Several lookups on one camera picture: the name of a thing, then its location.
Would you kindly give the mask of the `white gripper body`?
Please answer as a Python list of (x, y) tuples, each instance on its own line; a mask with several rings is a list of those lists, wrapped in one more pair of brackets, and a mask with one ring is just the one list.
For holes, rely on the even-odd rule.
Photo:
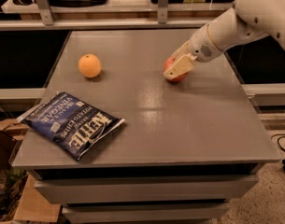
[(210, 36), (208, 24), (192, 35), (188, 43), (188, 50), (201, 63), (210, 62), (222, 55), (222, 51), (216, 47)]

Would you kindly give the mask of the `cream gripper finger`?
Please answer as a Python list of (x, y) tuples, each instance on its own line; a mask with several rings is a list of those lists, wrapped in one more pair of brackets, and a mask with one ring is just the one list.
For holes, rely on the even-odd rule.
[(164, 77), (168, 80), (172, 80), (192, 71), (194, 69), (195, 60), (196, 56), (191, 54), (180, 56), (164, 71)]
[(181, 57), (182, 55), (189, 54), (189, 48), (188, 48), (189, 42), (186, 41), (184, 44), (182, 44), (176, 51), (173, 52), (171, 57), (173, 59), (177, 59), (178, 57)]

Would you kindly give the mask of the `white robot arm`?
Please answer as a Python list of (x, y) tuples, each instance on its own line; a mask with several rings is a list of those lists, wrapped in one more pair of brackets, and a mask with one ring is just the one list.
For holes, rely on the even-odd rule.
[(233, 6), (205, 24), (170, 57), (164, 77), (174, 80), (237, 45), (272, 36), (285, 50), (285, 0), (235, 0)]

